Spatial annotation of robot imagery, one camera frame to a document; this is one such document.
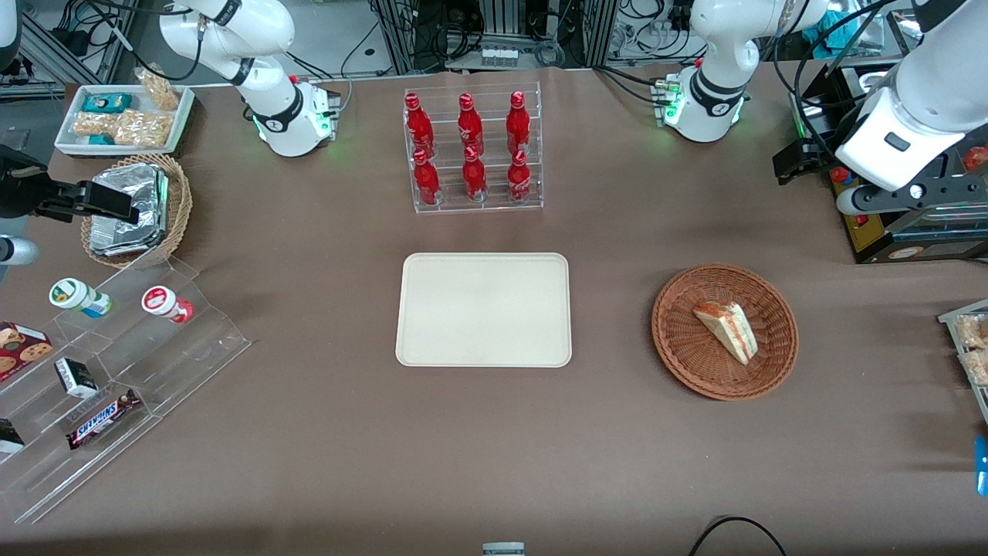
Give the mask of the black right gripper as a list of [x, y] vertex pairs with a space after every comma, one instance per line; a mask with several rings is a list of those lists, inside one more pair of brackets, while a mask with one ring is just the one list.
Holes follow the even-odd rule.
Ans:
[[[137, 225], [139, 211], [130, 195], [96, 182], [53, 181], [50, 195], [47, 166], [32, 156], [1, 145], [1, 218], [49, 217], [71, 222], [73, 217], [98, 215]], [[42, 207], [47, 200], [47, 214]]]

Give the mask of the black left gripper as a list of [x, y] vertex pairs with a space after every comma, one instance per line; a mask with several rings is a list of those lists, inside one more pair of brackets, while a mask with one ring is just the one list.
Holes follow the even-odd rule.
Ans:
[[[790, 183], [806, 164], [807, 141], [791, 141], [773, 156], [773, 172], [779, 186]], [[807, 171], [827, 173], [834, 166], [834, 155], [826, 147], [809, 144]], [[986, 179], [982, 175], [948, 175], [943, 178], [915, 181], [889, 193], [880, 212], [927, 210], [939, 205], [980, 203], [986, 200]]]

